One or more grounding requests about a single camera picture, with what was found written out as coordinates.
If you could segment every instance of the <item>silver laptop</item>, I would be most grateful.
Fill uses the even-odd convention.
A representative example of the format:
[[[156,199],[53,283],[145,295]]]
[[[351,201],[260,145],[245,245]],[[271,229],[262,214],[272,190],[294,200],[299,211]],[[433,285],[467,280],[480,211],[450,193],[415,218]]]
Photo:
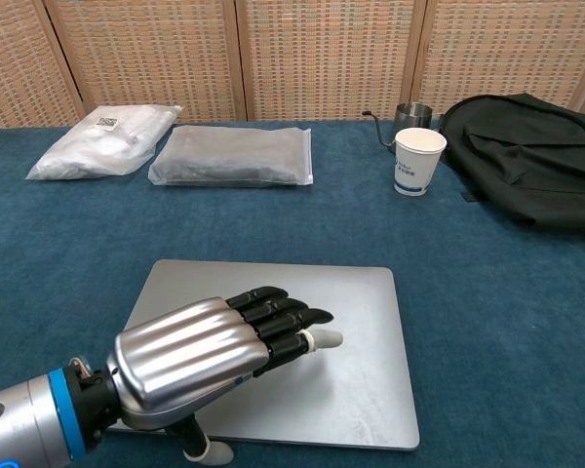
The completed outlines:
[[[196,300],[276,286],[344,335],[197,413],[214,439],[412,450],[418,424],[394,279],[387,268],[160,260],[126,328]],[[117,430],[130,430],[123,424]]]

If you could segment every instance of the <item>white paper cup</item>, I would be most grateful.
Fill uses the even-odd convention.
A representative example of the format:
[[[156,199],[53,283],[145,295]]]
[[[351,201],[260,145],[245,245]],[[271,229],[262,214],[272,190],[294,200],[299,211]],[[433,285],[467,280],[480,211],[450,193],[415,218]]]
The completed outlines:
[[[424,195],[447,140],[438,132],[420,128],[403,129],[394,139],[397,143],[395,190],[411,197]]]

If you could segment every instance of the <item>table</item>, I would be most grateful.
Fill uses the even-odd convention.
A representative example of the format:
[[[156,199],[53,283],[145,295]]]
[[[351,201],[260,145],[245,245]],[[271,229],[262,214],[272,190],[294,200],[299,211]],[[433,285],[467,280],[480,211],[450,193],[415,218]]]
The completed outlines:
[[[232,466],[585,467],[585,237],[466,203],[444,165],[425,196],[397,194],[370,122],[228,125],[311,128],[315,184],[157,187],[149,164],[27,181],[67,129],[0,131],[0,389],[76,354],[101,365],[159,258],[387,266],[418,450],[236,443]],[[107,434],[77,466],[184,463],[171,439]]]

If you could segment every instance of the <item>clear plastic bag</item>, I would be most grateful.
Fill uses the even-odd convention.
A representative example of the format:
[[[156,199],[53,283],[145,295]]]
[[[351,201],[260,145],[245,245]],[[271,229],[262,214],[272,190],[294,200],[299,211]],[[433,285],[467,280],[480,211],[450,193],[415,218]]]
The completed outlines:
[[[175,127],[148,177],[155,185],[309,185],[310,130]]]
[[[27,179],[123,176],[147,162],[179,105],[101,105],[53,144]]]

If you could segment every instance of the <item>black fabric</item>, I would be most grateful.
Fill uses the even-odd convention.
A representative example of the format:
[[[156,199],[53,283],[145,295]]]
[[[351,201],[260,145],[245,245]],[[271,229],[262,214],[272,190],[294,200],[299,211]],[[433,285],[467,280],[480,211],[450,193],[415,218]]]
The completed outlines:
[[[479,203],[479,202],[486,202],[489,200],[488,195],[486,195],[481,190],[471,190],[469,192],[461,192],[461,196],[468,203]]]
[[[470,97],[440,123],[447,163],[502,212],[585,232],[585,114],[530,95]]]

